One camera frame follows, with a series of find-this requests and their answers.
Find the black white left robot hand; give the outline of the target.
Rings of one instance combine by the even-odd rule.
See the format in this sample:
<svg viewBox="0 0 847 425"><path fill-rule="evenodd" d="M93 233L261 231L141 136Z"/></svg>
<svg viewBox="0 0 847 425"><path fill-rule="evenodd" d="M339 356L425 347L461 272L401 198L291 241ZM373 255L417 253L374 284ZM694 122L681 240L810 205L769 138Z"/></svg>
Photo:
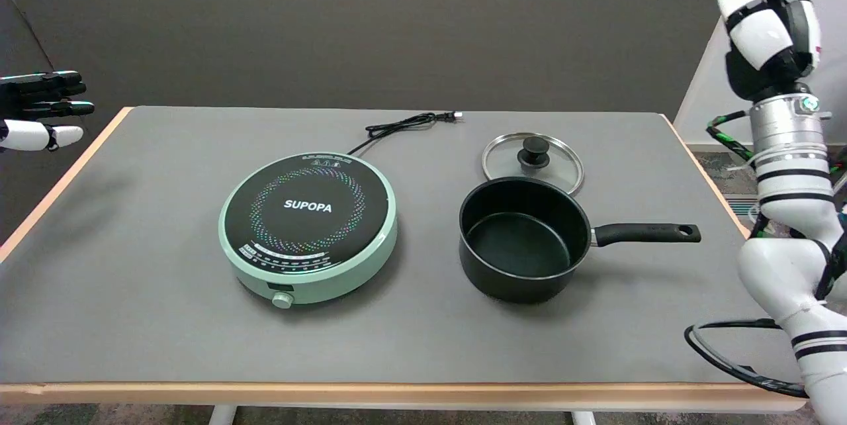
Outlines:
<svg viewBox="0 0 847 425"><path fill-rule="evenodd" d="M75 101L87 92L76 70L58 70L1 78L2 151L54 152L75 144L84 128L73 124L49 124L43 120L84 117L96 111L94 103Z"/></svg>

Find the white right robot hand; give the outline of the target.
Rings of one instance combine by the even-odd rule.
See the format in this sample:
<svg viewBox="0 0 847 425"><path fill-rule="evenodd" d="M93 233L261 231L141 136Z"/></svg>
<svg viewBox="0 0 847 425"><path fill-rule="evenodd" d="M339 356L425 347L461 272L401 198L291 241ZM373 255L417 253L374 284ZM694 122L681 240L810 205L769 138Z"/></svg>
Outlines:
<svg viewBox="0 0 847 425"><path fill-rule="evenodd" d="M822 30L811 0L717 0L733 93L751 103L808 94L802 80L821 59Z"/></svg>

